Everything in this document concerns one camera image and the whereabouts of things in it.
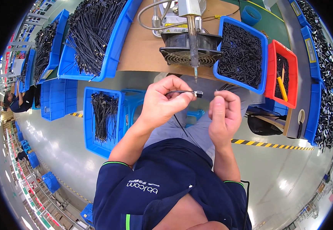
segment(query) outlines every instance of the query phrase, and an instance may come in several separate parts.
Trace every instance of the black bag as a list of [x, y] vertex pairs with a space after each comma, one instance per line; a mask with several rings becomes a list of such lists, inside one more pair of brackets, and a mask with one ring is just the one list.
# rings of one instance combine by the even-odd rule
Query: black bag
[[[261, 120], [256, 116], [262, 116], [262, 114], [254, 113], [254, 114], [246, 114], [247, 115], [247, 123], [250, 130], [257, 135], [260, 136], [271, 136], [271, 135], [281, 135], [282, 131], [278, 127], [269, 122]], [[278, 117], [277, 119], [286, 120], [286, 116], [274, 116]]]

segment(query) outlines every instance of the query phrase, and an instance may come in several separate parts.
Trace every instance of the fan grille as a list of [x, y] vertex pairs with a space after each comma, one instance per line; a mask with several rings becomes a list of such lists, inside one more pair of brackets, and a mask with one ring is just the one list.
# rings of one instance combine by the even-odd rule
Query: fan grille
[[[165, 61], [168, 64], [177, 64], [184, 66], [191, 66], [191, 53], [190, 51], [175, 51], [168, 52], [167, 50], [161, 50]], [[213, 55], [198, 52], [199, 66], [211, 67], [221, 57], [220, 53], [212, 53]]]

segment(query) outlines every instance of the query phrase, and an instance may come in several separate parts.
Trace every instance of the blue bucket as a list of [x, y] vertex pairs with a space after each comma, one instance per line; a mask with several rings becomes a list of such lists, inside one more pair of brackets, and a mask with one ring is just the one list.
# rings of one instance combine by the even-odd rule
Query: blue bucket
[[240, 17], [244, 23], [250, 26], [256, 25], [262, 19], [260, 12], [251, 6], [245, 6]]

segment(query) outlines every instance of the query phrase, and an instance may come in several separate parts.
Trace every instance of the black hair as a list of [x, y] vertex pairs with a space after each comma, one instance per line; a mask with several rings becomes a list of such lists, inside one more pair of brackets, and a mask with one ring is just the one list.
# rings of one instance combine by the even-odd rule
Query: black hair
[[4, 103], [4, 107], [6, 107], [7, 104], [9, 104], [9, 101], [8, 101], [8, 96], [10, 95], [10, 92], [7, 91], [4, 95], [4, 100], [3, 100], [3, 103]]

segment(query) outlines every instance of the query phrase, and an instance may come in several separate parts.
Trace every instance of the sleeve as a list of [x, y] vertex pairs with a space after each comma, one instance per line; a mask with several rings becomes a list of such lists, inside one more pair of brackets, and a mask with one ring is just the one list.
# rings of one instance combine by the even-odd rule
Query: sleeve
[[129, 175], [133, 170], [123, 162], [108, 161], [105, 162], [100, 170], [96, 182], [96, 192], [94, 198], [94, 218], [101, 213], [102, 207], [105, 206], [108, 197], [111, 195], [115, 187], [124, 177]]
[[[228, 180], [224, 181], [224, 185], [227, 192], [236, 201], [235, 204], [241, 209], [243, 215], [242, 217], [244, 217], [244, 214], [246, 213], [246, 204], [247, 204], [247, 195], [246, 195], [246, 190], [244, 189], [244, 185], [241, 182], [234, 182]], [[246, 229], [248, 230], [252, 229], [251, 220], [248, 214], [246, 220]]]

